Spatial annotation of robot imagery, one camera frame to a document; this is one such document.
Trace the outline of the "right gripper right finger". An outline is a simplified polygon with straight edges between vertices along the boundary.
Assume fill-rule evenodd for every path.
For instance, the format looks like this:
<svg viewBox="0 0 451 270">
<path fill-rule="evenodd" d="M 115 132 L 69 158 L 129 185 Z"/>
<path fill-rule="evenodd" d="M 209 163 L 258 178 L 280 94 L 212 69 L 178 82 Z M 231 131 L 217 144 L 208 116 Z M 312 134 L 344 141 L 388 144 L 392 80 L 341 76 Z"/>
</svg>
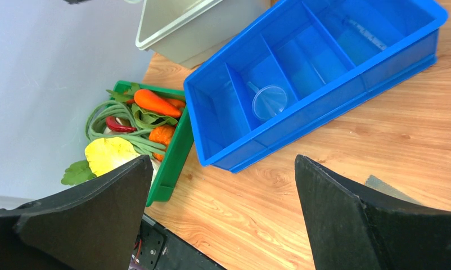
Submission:
<svg viewBox="0 0 451 270">
<path fill-rule="evenodd" d="M 451 269 L 451 211 L 376 191 L 303 155 L 295 182 L 316 269 Z"/>
</svg>

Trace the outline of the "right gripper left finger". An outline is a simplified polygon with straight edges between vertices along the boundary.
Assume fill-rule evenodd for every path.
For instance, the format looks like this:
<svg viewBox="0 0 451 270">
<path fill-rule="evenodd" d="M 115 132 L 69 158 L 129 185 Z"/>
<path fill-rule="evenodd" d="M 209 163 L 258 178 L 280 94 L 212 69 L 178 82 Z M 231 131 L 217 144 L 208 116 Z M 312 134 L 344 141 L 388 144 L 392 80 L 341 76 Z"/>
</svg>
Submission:
<svg viewBox="0 0 451 270">
<path fill-rule="evenodd" d="M 0 269 L 127 269 L 152 180 L 148 156 L 0 209 Z"/>
</svg>

